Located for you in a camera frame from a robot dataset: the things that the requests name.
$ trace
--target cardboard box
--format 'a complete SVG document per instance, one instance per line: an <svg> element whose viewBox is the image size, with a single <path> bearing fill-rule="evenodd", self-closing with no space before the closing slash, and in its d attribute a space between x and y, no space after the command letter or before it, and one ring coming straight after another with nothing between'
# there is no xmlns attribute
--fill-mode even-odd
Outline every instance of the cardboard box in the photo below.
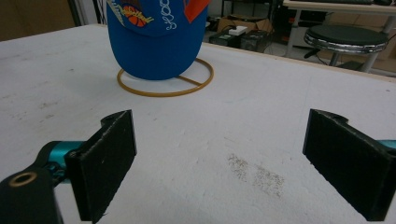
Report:
<svg viewBox="0 0 396 224"><path fill-rule="evenodd" d="M238 26L238 25L246 26L247 33L252 30L260 30L260 31L265 31L268 34L271 34L274 31L274 28L270 20L268 19L260 20L258 18L248 17L247 19L242 21L242 20L230 20L224 17L219 20L218 33L227 29L231 29L233 26Z"/></svg>

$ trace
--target white tabletop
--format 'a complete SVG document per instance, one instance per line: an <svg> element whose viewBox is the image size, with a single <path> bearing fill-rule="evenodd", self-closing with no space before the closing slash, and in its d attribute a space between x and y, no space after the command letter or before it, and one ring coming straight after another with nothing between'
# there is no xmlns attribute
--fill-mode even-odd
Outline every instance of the white tabletop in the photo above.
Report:
<svg viewBox="0 0 396 224"><path fill-rule="evenodd" d="M316 108L396 139L394 79L207 44L199 58L215 69L207 87L148 98L118 85L106 27L0 42L0 178L49 141L87 140L101 118L132 109L137 156L100 223L366 223L303 155L306 123ZM71 187L56 195L64 222L79 223Z"/></svg>
<svg viewBox="0 0 396 224"><path fill-rule="evenodd" d="M396 6L394 5L391 6L379 6L375 4L353 5L353 4L335 4L335 3L284 0L283 6L293 9L301 8L304 10L337 11L337 12L351 12L358 14L396 16Z"/></svg>

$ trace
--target round stool seat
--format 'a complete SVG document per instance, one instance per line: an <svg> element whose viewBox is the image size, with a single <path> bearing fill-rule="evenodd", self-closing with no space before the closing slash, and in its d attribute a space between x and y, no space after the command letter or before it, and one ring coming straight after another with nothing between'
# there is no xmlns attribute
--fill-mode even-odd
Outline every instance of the round stool seat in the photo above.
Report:
<svg viewBox="0 0 396 224"><path fill-rule="evenodd" d="M317 49L350 54L367 54L383 50L388 38L378 32L353 26L317 25L309 28L304 40Z"/></svg>

